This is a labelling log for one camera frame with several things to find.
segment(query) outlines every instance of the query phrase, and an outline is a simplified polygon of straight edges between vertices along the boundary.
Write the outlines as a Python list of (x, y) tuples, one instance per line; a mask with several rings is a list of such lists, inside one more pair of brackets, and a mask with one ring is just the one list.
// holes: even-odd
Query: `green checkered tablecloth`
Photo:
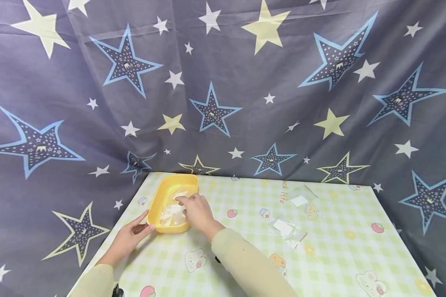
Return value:
[[(169, 174), (148, 175), (86, 271), (108, 249), (117, 231), (148, 208), (160, 180)], [(435, 296), (370, 187), (213, 176), (198, 179), (200, 194), (210, 202), (215, 218), (240, 232), (267, 257), (282, 258), (285, 265), (279, 268), (299, 296)], [(291, 189), (304, 185), (317, 196), (311, 201), (310, 214), (306, 205), (296, 207), (288, 200), (294, 192)], [(148, 198), (145, 204), (142, 197)], [(270, 228), (270, 219), (278, 215), (307, 232), (295, 249)], [(186, 265), (186, 257), (204, 259), (199, 259), (200, 268), (192, 268)], [(216, 262), (204, 236), (193, 229), (148, 238), (116, 274), (126, 297), (153, 297), (153, 293), (155, 297), (245, 296)]]

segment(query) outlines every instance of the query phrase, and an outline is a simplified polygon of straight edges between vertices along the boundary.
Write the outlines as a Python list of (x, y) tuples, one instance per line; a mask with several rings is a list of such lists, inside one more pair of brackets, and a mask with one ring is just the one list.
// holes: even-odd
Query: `hand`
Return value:
[(193, 194), (190, 197), (177, 197), (175, 200), (179, 202), (179, 205), (185, 206), (186, 210), (183, 211), (183, 214), (189, 224), (202, 232), (209, 241), (213, 239), (217, 232), (225, 228), (213, 218), (213, 213), (205, 196)]
[(149, 210), (146, 210), (138, 218), (123, 226), (117, 233), (116, 238), (114, 238), (109, 250), (107, 250), (96, 265), (109, 264), (113, 267), (116, 266), (125, 256), (130, 254), (137, 244), (151, 234), (155, 229), (154, 225), (148, 225), (147, 228), (143, 229), (138, 234), (134, 234), (133, 232), (133, 228), (137, 227), (148, 213)]

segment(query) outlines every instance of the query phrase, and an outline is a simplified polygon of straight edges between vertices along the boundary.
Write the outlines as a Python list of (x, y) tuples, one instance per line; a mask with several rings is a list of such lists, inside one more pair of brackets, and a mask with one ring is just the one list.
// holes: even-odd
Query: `left hand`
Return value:
[(96, 263), (98, 264), (109, 264), (115, 267), (125, 256), (130, 254), (130, 252), (139, 244), (145, 237), (154, 231), (155, 226), (149, 225), (147, 228), (134, 234), (132, 229), (139, 225), (143, 219), (147, 216), (149, 210), (146, 210), (142, 215), (123, 226), (114, 238), (113, 243), (109, 247), (109, 250), (102, 256), (102, 258)]

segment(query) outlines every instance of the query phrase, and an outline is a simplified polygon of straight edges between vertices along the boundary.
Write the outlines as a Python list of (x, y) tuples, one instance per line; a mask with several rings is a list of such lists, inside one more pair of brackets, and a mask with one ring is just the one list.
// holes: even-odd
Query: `right hand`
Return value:
[(215, 219), (205, 196), (193, 194), (190, 197), (176, 197), (179, 205), (185, 206), (183, 214), (190, 225), (203, 232)]

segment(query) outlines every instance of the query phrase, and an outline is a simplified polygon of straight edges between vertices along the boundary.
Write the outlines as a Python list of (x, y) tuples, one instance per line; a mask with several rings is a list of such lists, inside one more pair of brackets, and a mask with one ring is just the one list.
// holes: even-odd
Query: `navy star with yellow outline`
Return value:
[(349, 165), (350, 151), (345, 154), (342, 160), (335, 166), (327, 166), (318, 168), (320, 171), (327, 173), (327, 176), (321, 182), (330, 182), (333, 179), (338, 179), (344, 184), (350, 184), (349, 175), (363, 168), (370, 167), (370, 165), (351, 166)]
[(61, 221), (63, 221), (66, 227), (71, 231), (71, 234), (59, 247), (48, 254), (48, 256), (44, 257), (43, 260), (58, 256), (75, 248), (79, 266), (82, 265), (86, 258), (86, 254), (88, 253), (89, 241), (110, 231), (109, 229), (94, 225), (91, 216), (92, 205), (93, 203), (91, 202), (88, 207), (85, 208), (79, 219), (59, 212), (53, 212)]
[(186, 169), (190, 169), (192, 172), (191, 174), (200, 174), (200, 175), (210, 175), (211, 172), (217, 171), (220, 168), (216, 167), (207, 167), (202, 164), (200, 161), (200, 157), (198, 155), (195, 158), (195, 163), (193, 165), (186, 165), (179, 163), (180, 166)]

